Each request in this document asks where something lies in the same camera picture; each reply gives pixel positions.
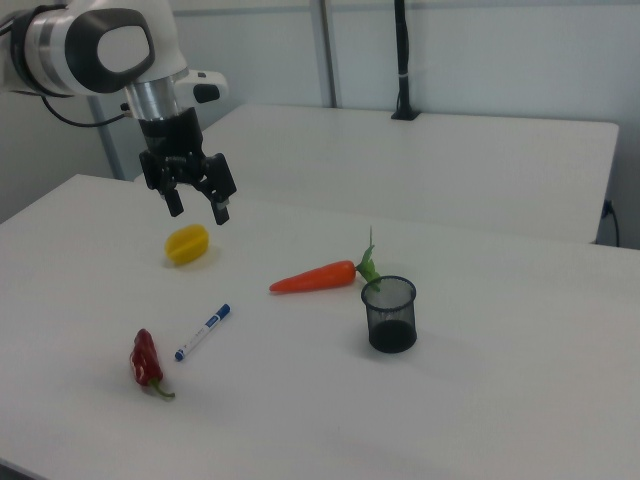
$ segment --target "toy pepper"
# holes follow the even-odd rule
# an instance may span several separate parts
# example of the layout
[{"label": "toy pepper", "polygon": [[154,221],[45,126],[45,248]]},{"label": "toy pepper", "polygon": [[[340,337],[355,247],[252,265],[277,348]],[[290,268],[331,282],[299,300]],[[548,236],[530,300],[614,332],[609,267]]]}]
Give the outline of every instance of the toy pepper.
[{"label": "toy pepper", "polygon": [[144,328],[138,332],[133,341],[133,352],[129,357],[133,376],[136,382],[143,387],[151,386],[159,395],[165,398],[173,398],[175,393],[167,393],[160,388],[162,381],[162,370],[158,362],[158,354],[153,344],[151,334]]}]

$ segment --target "pen holder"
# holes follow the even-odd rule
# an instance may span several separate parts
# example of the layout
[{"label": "pen holder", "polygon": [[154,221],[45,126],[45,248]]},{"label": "pen holder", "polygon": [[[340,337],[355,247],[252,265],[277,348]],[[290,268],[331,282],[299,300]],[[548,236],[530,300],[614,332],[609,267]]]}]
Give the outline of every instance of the pen holder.
[{"label": "pen holder", "polygon": [[413,301],[416,287],[406,278],[379,277],[362,289],[367,308],[369,343],[383,353],[408,350],[416,341]]}]

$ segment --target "black pole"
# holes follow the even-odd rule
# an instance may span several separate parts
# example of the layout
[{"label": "black pole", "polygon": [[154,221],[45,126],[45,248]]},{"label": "black pole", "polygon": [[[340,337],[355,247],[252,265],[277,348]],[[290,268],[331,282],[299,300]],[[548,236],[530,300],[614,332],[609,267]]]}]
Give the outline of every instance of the black pole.
[{"label": "black pole", "polygon": [[394,120],[413,120],[420,112],[411,108],[409,102],[409,31],[405,19],[404,0],[394,0],[396,11],[396,44],[398,46],[398,85],[400,93]]}]

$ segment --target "robotic arm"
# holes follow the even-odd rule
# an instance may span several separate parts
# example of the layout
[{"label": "robotic arm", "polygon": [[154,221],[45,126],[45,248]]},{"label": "robotic arm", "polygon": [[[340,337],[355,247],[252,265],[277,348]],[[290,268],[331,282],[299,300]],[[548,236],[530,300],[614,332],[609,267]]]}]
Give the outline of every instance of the robotic arm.
[{"label": "robotic arm", "polygon": [[169,212],[183,211],[178,183],[211,202],[218,225],[229,219],[236,186],[224,155],[202,152],[194,106],[226,96],[220,73],[191,71],[178,46],[166,0],[75,0],[0,20],[0,93],[100,95],[124,89],[147,150],[150,189]]}]

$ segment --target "chili pepper stem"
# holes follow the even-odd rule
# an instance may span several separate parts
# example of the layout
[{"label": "chili pepper stem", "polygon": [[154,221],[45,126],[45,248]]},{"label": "chili pepper stem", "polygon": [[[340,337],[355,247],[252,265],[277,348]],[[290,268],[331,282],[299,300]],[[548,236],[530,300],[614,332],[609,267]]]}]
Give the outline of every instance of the chili pepper stem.
[{"label": "chili pepper stem", "polygon": [[162,388],[160,388],[160,383],[158,382],[157,378],[152,378],[151,380],[149,380],[149,385],[151,385],[154,388],[154,390],[158,392],[158,395],[164,398],[174,398],[176,396],[175,393],[167,393],[164,390],[162,390]]}]

